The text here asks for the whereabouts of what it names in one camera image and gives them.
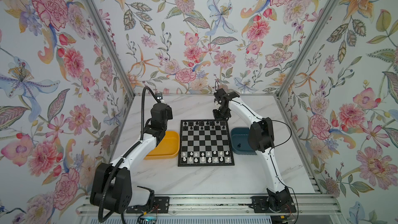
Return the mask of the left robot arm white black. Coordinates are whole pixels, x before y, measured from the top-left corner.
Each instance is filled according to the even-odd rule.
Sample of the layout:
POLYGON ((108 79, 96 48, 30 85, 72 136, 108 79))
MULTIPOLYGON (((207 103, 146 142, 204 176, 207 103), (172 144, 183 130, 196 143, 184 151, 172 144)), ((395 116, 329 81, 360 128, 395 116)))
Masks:
POLYGON ((143 186, 133 186, 131 171, 163 140, 167 123, 173 119, 172 109, 156 103, 151 118, 145 123, 142 136, 111 163, 101 163, 94 175, 90 203, 98 207, 98 219, 103 223, 114 213, 123 214, 130 207, 144 212, 154 207, 154 191, 143 186))

